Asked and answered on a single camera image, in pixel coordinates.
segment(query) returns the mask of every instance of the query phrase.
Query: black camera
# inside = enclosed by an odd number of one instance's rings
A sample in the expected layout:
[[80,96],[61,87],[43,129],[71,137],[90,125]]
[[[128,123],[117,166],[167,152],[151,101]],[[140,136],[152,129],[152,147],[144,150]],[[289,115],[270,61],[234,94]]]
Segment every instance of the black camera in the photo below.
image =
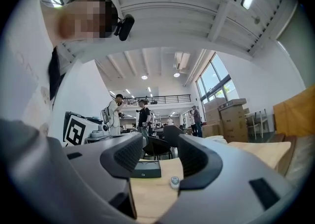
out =
[[119,39],[121,41],[125,41],[131,31],[133,24],[134,24],[133,16],[127,14],[125,16],[125,19],[120,19],[120,21],[118,22],[114,35],[119,36]]

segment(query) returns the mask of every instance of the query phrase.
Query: man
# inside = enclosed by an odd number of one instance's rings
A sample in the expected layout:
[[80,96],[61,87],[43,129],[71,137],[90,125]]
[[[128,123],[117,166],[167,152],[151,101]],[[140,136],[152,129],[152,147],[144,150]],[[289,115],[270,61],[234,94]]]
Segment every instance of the man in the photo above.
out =
[[167,125],[173,125],[173,120],[172,118],[169,116],[168,119],[167,119]]
[[196,106],[193,106],[192,109],[193,109],[193,119],[196,124],[197,135],[199,137],[202,137],[201,118],[200,118],[199,110],[197,109]]
[[35,128],[49,124],[51,100],[60,83],[56,46],[65,41],[109,37],[117,22],[111,0],[69,0],[58,8],[40,0],[20,0],[3,34],[0,85],[14,83],[14,89],[5,90],[5,97],[1,97],[7,103],[1,106],[0,117],[21,120]]
[[139,107],[141,108],[141,110],[139,111],[138,132],[143,134],[148,143],[148,126],[151,119],[150,111],[145,106],[144,100],[139,101]]
[[118,94],[116,95],[116,99],[112,100],[109,103],[108,106],[108,113],[109,113],[109,132],[110,135],[120,135],[120,119],[119,119],[119,111],[123,108],[123,106],[127,103],[127,101],[125,100],[123,102],[123,95]]
[[197,136],[197,130],[196,130],[196,124],[195,124],[195,119],[193,117],[193,111],[189,111],[189,122],[191,126],[191,131],[193,136]]

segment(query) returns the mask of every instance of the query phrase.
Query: table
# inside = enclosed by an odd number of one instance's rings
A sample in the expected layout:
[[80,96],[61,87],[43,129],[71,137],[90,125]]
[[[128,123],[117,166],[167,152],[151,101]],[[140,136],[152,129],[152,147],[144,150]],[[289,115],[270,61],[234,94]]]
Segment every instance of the table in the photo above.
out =
[[[275,169],[280,159],[289,150],[291,143],[231,142],[229,145],[253,153],[271,168]],[[171,188],[170,179],[171,177],[179,177],[180,180],[184,178],[183,167],[179,158],[160,160],[159,162],[161,178],[130,179],[138,215],[137,221],[140,223],[154,223],[175,203],[177,190]]]
[[291,147],[290,142],[282,143],[241,143],[230,142],[230,146],[253,153],[271,168],[277,170],[281,158]]
[[154,223],[177,200],[177,190],[170,185],[171,177],[184,178],[183,167],[179,158],[160,160],[161,178],[131,178],[132,195],[137,211],[137,221]]

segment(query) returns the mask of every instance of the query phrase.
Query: cardboard box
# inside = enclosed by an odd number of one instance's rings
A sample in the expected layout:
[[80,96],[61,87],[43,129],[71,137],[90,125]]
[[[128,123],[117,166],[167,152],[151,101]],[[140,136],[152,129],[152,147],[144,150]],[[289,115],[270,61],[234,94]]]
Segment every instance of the cardboard box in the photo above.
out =
[[219,106],[219,111],[223,109],[227,109],[228,107],[232,107],[235,105],[244,105],[244,104],[246,104],[245,98],[229,100],[228,102],[225,102],[224,104]]
[[225,103],[226,99],[222,97],[214,98],[213,100],[204,104],[205,111],[209,111],[218,108],[221,104]]
[[221,114],[217,108],[206,111],[206,121],[218,121],[221,120]]
[[244,108],[244,115],[249,114],[250,113],[250,109],[249,108]]
[[248,131],[242,105],[232,105],[220,111],[224,138],[229,142],[248,142]]
[[213,135],[219,135],[219,125],[214,124],[214,125],[205,125],[202,126],[202,136],[203,138],[208,137],[208,136],[213,136]]
[[223,135],[223,123],[222,120],[207,121],[207,125],[202,126],[202,136],[208,137],[213,135]]

